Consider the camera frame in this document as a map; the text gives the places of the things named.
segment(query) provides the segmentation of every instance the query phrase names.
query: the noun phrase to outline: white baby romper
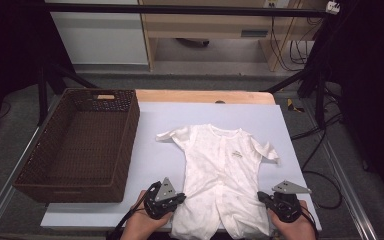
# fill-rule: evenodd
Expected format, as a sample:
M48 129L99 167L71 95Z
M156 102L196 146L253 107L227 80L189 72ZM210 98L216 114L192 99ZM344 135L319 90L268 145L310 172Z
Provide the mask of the white baby romper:
M174 213L172 237L210 239L220 222L234 239L268 235L266 209L257 198L257 175L262 157L278 160L269 143L261 146L242 129L222 130L211 124L157 135L158 141L169 138L186 156L187 198Z

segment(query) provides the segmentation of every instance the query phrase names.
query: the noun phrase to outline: romper sleeve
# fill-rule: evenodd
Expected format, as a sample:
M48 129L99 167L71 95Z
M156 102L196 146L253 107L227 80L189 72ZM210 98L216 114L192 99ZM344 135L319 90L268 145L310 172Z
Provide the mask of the romper sleeve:
M156 140L163 141L172 138L173 141L185 150L191 144L192 126L177 128L165 133L157 134Z
M277 152L274 149L274 147L269 142L267 142L264 146L262 146L254 138L251 138L251 143L252 143L252 146L254 147L254 149L259 154L261 154L261 156L263 156L269 160L275 161L277 164L280 164L280 158L277 155Z

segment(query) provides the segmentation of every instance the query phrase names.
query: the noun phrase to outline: human arm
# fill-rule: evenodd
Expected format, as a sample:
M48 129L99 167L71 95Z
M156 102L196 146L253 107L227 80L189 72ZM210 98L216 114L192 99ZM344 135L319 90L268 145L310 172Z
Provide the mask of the human arm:
M134 206L140 201L145 192L141 191ZM120 240L146 240L155 230L167 224L172 215L173 213L169 212L159 220L152 219L146 213L142 202L138 207L138 211L127 220Z
M300 204L303 208L307 209L307 203L305 201L300 200ZM268 214L272 220L272 223L287 240L316 239L313 226L304 216L300 216L296 221L292 223L285 223L280 221L279 217L272 210L268 209Z

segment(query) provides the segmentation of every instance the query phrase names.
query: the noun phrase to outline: basket handle slot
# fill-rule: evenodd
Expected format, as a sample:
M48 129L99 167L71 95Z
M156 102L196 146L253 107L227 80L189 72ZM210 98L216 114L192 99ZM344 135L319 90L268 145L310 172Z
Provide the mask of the basket handle slot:
M96 100L114 100L115 95L113 95L113 94L94 94L93 99L96 99Z

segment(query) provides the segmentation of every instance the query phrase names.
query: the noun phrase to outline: brown wicker basket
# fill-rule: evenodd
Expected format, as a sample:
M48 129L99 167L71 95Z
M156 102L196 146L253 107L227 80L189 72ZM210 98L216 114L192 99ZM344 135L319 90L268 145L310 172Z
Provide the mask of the brown wicker basket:
M37 202L121 202L139 114L134 90L66 89L13 186Z

